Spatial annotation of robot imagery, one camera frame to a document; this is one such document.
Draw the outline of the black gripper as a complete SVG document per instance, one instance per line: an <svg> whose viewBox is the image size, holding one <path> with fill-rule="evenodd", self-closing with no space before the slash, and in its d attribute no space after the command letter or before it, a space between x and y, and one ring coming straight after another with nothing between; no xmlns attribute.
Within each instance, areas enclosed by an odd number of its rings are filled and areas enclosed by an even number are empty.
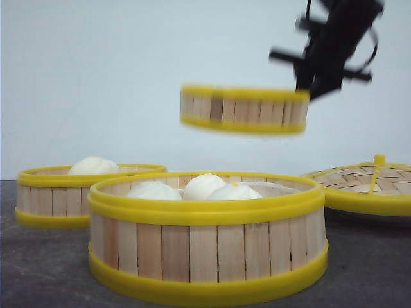
<svg viewBox="0 0 411 308"><path fill-rule="evenodd" d="M311 2L306 14L297 19L296 27L308 32L308 44L301 56L271 49L270 60L284 61L294 66L296 89L308 90L310 102L335 90L340 90L344 78L371 81L364 69L378 50L374 37L371 57L359 69L346 69L345 63L354 55L363 36L372 31L374 20L383 13L381 1L322 1L328 10L324 22L310 17Z"/></svg>

